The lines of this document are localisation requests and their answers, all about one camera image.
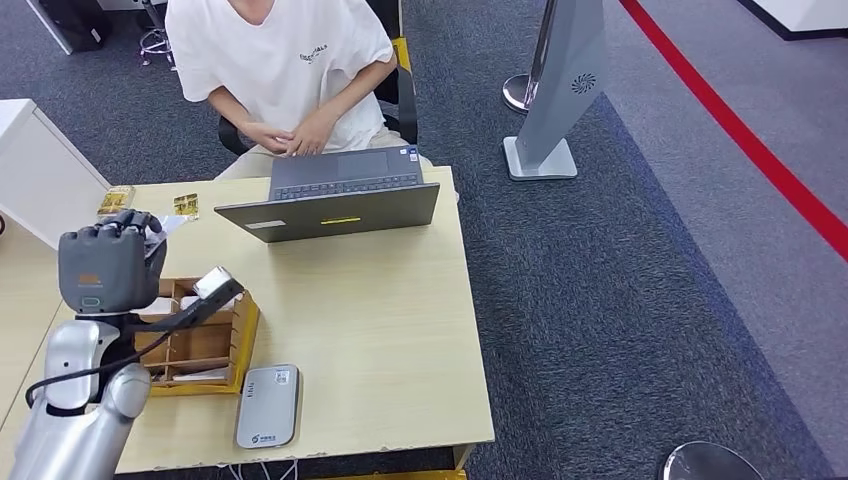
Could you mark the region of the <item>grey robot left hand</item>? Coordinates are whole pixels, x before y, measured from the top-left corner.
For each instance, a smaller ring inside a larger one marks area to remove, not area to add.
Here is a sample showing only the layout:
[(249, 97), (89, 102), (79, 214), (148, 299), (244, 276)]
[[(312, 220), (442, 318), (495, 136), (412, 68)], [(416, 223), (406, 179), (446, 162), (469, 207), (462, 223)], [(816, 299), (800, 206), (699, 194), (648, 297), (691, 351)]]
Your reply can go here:
[(148, 253), (150, 233), (163, 231), (149, 212), (126, 209), (101, 223), (66, 232), (58, 246), (58, 281), (77, 314), (120, 314), (149, 306), (158, 296), (167, 253), (162, 242)]

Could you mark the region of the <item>person's right hand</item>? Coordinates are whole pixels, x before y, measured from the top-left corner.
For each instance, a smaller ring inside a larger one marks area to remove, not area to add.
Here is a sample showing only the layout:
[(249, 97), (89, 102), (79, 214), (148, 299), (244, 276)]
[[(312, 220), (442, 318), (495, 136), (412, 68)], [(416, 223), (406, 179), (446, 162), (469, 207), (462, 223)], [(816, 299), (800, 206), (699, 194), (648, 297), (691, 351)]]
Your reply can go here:
[(289, 142), (294, 139), (291, 132), (274, 128), (263, 122), (247, 121), (237, 129), (275, 155), (287, 154)]

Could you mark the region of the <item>person's left hand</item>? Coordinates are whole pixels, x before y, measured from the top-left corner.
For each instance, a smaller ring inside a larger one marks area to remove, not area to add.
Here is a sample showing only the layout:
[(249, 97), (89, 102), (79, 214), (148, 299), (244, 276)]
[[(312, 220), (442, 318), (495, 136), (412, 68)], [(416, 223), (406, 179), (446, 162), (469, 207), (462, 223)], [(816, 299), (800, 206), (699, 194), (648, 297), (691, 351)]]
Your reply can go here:
[(321, 154), (335, 128), (339, 116), (327, 109), (317, 109), (309, 114), (292, 132), (287, 141), (285, 154)]

